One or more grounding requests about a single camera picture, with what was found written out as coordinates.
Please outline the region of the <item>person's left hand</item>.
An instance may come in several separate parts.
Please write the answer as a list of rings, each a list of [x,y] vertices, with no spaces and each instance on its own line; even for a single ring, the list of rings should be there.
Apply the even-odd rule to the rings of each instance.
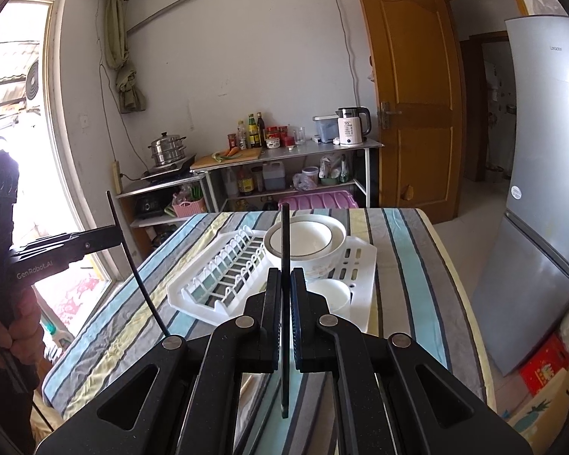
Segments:
[[[32,288],[25,289],[16,305],[16,319],[10,326],[0,322],[0,350],[6,349],[22,365],[36,367],[44,356],[41,309]],[[0,354],[0,370],[6,368]]]

